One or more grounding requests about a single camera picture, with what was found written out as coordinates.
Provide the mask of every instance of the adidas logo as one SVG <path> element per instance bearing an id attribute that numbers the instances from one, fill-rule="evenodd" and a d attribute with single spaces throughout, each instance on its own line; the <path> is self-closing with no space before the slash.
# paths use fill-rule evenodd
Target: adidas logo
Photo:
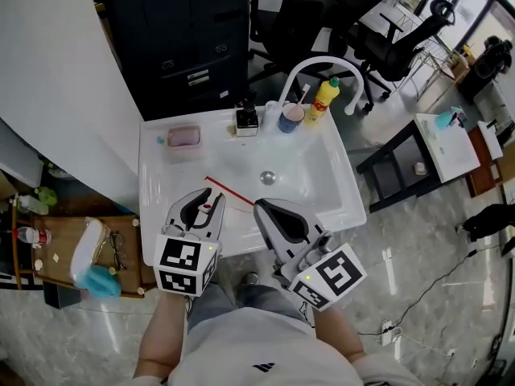
<path id="1" fill-rule="evenodd" d="M 275 363 L 262 363 L 262 364 L 254 364 L 253 368 L 259 369 L 264 373 L 268 373 L 271 368 L 275 366 Z"/>

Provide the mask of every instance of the white cube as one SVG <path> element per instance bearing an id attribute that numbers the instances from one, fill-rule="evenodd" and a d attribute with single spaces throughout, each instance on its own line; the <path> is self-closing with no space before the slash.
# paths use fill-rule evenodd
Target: white cube
<path id="1" fill-rule="evenodd" d="M 290 291 L 317 310 L 325 310 L 359 285 L 367 276 L 348 243 L 299 273 Z"/>
<path id="2" fill-rule="evenodd" d="M 221 244 L 158 235 L 154 273 L 161 290 L 200 296 L 215 273 Z"/>

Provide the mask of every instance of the chair wheel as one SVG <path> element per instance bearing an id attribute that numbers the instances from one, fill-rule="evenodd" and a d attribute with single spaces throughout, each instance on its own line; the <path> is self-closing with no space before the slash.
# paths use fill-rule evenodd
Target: chair wheel
<path id="1" fill-rule="evenodd" d="M 365 112 L 365 114 L 369 114 L 371 111 L 372 111 L 372 105 L 370 103 L 367 103 L 364 108 L 363 108 L 363 111 Z"/>

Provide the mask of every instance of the plastic bottle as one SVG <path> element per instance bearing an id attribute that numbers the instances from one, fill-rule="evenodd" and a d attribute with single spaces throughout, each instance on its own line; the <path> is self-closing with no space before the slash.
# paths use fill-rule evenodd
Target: plastic bottle
<path id="1" fill-rule="evenodd" d="M 49 187 L 38 187 L 34 189 L 34 193 L 38 195 L 39 201 L 48 206 L 55 206 L 57 204 L 57 194 Z"/>
<path id="2" fill-rule="evenodd" d="M 338 77 L 332 77 L 320 85 L 313 104 L 304 118 L 306 124 L 315 125 L 323 117 L 332 100 L 340 94 L 338 83 Z"/>
<path id="3" fill-rule="evenodd" d="M 46 216 L 48 214 L 48 206 L 32 196 L 19 196 L 18 200 L 24 208 L 33 211 L 36 215 Z"/>
<path id="4" fill-rule="evenodd" d="M 13 235 L 24 243 L 48 244 L 52 241 L 50 230 L 37 228 L 19 228 Z"/>

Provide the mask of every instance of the sink drain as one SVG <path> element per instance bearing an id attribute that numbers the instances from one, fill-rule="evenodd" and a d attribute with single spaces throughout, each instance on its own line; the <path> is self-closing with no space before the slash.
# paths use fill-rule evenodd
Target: sink drain
<path id="1" fill-rule="evenodd" d="M 259 176 L 259 179 L 261 180 L 261 183 L 269 186 L 270 184 L 275 183 L 275 174 L 270 170 L 263 171 L 261 176 Z"/>

